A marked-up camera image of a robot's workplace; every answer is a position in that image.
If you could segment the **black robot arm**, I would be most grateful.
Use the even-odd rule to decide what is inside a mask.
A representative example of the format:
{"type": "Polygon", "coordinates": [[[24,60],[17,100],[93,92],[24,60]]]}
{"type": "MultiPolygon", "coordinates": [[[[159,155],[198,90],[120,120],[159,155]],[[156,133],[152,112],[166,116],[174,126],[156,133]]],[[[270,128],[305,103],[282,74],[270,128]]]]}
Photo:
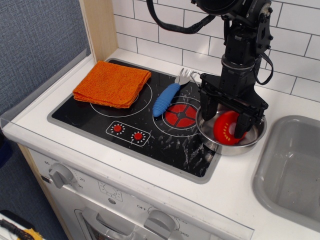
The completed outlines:
{"type": "Polygon", "coordinates": [[[200,106],[202,118],[212,119],[223,105],[239,114],[234,137],[240,139],[252,126],[263,120],[268,104],[255,92],[261,61],[269,65],[266,55],[273,36],[270,33],[272,13],[269,0],[195,0],[201,10],[224,21],[225,52],[221,57],[220,76],[200,75],[200,106]]]}

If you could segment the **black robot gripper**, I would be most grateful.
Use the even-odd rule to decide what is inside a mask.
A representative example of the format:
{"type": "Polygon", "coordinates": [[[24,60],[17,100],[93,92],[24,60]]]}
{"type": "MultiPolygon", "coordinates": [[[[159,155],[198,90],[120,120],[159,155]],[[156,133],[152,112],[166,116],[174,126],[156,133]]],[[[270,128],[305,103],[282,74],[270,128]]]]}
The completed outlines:
{"type": "Polygon", "coordinates": [[[269,83],[258,79],[260,64],[243,68],[222,65],[221,76],[202,73],[200,75],[200,107],[203,120],[212,119],[222,105],[239,114],[234,130],[234,137],[241,139],[250,130],[251,124],[264,118],[268,104],[255,92],[255,84],[269,83]]]}

